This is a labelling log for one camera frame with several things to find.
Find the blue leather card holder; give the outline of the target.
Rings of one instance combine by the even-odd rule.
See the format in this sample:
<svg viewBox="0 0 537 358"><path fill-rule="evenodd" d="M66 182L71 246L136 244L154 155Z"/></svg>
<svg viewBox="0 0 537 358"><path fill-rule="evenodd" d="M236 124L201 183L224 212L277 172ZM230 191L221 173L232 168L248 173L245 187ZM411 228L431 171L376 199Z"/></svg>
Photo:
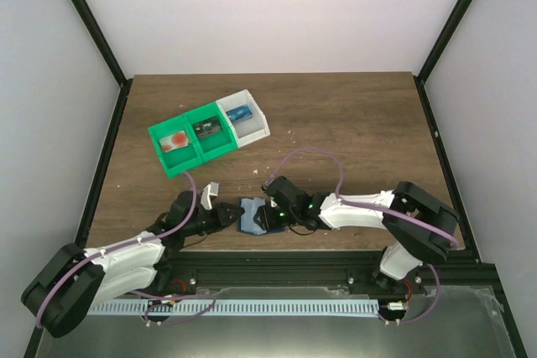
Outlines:
<svg viewBox="0 0 537 358"><path fill-rule="evenodd" d="M258 197L254 198L241 198L239 205L243 208L244 212L239 218L237 223L237 231L243 234L252 236L264 236L281 233L285 231L286 225L283 223L284 218L279 213L279 229L276 231L264 231L257 224L253 222L253 216L259 206L271 206L275 208L275 204L272 201L267 201Z"/></svg>

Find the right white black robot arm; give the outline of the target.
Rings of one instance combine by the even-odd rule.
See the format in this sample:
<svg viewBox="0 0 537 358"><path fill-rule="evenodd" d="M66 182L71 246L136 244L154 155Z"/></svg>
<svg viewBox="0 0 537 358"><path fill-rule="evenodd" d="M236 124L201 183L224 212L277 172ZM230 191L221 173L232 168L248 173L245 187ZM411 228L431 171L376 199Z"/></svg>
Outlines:
<svg viewBox="0 0 537 358"><path fill-rule="evenodd" d="M309 232L342 228L387 231L395 243L383 251L371 275L375 288L392 293L423 264L443 263L458 246L458 214L416 184L400 182L393 190L372 195L312 195L284 176L263 185L264 198L244 199L241 231L268 235L301 226Z"/></svg>

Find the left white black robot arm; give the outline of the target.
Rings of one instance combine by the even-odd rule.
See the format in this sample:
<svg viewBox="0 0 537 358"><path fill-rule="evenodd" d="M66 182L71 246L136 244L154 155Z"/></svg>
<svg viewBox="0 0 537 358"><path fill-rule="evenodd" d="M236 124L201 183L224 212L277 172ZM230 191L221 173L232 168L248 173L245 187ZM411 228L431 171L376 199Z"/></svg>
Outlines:
<svg viewBox="0 0 537 358"><path fill-rule="evenodd" d="M125 293L148 297L186 295L187 285L172 280L171 261L189 236L208 236L237 222L244 209L181 192L169 210L138 235L98 248L69 243L49 260L24 289L21 302L39 327L59 338L70 333L90 309Z"/></svg>

